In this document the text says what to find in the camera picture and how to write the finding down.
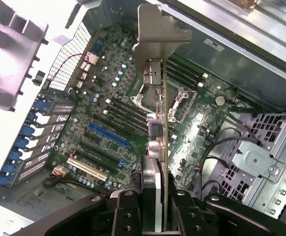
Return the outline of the white expansion slot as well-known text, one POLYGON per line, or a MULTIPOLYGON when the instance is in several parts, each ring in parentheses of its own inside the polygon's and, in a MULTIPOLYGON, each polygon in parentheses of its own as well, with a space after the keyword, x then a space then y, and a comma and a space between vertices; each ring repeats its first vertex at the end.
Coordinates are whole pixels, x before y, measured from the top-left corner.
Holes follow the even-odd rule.
POLYGON ((87 163, 84 163, 78 159, 69 157, 67 159, 67 164, 72 165, 73 167, 76 167, 77 169, 86 172, 87 174, 101 180, 101 181, 106 181, 106 179, 108 178, 108 174, 105 172, 101 172, 98 169, 90 166, 87 163))

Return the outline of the black expansion slot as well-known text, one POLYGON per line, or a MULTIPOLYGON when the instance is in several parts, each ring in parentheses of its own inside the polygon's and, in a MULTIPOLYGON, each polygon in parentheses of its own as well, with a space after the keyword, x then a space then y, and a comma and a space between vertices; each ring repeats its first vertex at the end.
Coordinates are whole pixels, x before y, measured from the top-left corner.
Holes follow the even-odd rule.
POLYGON ((112 166, 110 164, 107 164, 106 162, 104 162, 103 160, 97 158, 96 156, 94 155, 91 155, 91 154, 87 154, 86 152, 83 152, 81 150, 75 150, 75 154, 78 154, 80 156, 83 156, 84 158, 88 159, 89 161, 92 161, 93 163, 96 163, 98 164, 99 166, 101 167, 104 167, 106 168, 107 170, 111 171, 111 172, 114 172, 116 170, 116 167, 115 166, 112 166))

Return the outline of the green motherboard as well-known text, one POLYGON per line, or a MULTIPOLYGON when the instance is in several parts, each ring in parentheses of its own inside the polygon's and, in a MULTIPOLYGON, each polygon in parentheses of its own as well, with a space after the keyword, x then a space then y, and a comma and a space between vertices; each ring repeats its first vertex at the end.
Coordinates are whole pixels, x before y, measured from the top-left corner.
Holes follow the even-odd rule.
MULTIPOLYGON (((130 101, 143 86, 143 76, 136 72, 131 49, 135 33, 116 24, 95 33, 87 53, 89 65, 80 89, 75 95, 75 109, 71 114, 48 161, 53 170, 57 165, 68 169, 67 177, 107 194, 127 187, 130 178, 140 170, 141 157, 147 155, 150 141, 148 113, 130 101), (89 129, 94 123, 127 140, 131 146, 118 143, 89 129), (75 150, 96 156, 116 167, 114 172, 75 154, 75 150), (101 181, 67 164, 69 157, 78 159, 108 174, 101 181)), ((208 74, 191 61, 172 54, 166 62, 167 83, 179 84, 197 92, 193 104, 184 114, 184 121, 169 122, 169 171, 179 188, 188 187, 200 170, 202 155, 219 133, 229 109, 236 99, 236 91, 224 81, 208 74), (215 97, 223 95, 224 106, 215 104, 215 97)))

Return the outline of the blue expansion slot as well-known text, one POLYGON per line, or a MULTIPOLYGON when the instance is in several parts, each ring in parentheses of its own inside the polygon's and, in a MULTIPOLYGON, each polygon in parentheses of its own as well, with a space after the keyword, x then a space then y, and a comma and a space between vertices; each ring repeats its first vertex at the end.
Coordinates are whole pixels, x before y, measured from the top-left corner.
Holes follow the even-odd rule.
POLYGON ((123 147, 129 148, 131 146, 131 144, 127 140, 117 136, 116 134, 114 134, 114 133, 94 124, 94 123, 89 123, 88 127, 90 130, 104 136, 105 138, 108 138, 108 139, 118 143, 119 145, 121 145, 123 147))

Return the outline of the perforated metal drive cage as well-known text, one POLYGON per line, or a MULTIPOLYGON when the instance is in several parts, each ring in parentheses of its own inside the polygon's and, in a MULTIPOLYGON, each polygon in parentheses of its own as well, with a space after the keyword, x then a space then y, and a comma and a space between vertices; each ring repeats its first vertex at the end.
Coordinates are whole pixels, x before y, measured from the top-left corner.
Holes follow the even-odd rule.
POLYGON ((202 194, 217 190, 249 207, 279 219, 286 209, 286 114, 241 115, 260 144, 231 141, 218 145, 211 155, 227 167, 206 161, 203 182, 215 180, 202 194))

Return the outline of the metal CPU socket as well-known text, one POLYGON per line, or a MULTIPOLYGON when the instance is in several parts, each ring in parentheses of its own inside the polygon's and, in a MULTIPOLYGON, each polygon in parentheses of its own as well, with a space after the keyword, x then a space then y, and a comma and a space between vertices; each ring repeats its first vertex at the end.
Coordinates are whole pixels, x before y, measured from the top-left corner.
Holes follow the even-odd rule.
MULTIPOLYGON (((193 104, 193 99, 197 96, 194 90, 188 90, 179 84, 171 81, 167 85, 168 100, 168 121, 183 122, 184 114, 193 104)), ((163 88, 156 86, 142 86, 136 95, 130 96, 130 101, 140 109, 148 113, 148 117, 155 118, 164 111, 163 88)))

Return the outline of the open grey PC case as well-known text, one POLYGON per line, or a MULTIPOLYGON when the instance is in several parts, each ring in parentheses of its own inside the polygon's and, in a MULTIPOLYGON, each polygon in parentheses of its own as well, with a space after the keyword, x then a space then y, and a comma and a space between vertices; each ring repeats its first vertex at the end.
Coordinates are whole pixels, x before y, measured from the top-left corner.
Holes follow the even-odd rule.
MULTIPOLYGON (((139 196, 142 227, 143 156, 130 184, 107 194, 69 183, 42 184, 52 173, 48 161, 75 109, 90 41, 99 30, 122 25, 135 33, 130 52, 135 60, 141 4, 160 5, 179 29, 191 31, 190 42, 172 54, 237 94, 189 186, 179 188, 169 171, 167 230, 158 236, 181 236, 172 192, 187 191, 203 200, 203 190, 218 183, 203 182, 207 160, 228 165, 211 155, 215 147, 231 141, 260 144, 241 115, 286 114, 286 0, 0 0, 0 236, 86 196, 109 200, 126 190, 139 196)), ((143 76, 136 60, 135 68, 143 76)), ((207 195, 223 195, 222 189, 207 195)), ((277 220, 286 223, 286 209, 277 220)), ((142 236, 149 235, 142 231, 142 236)))

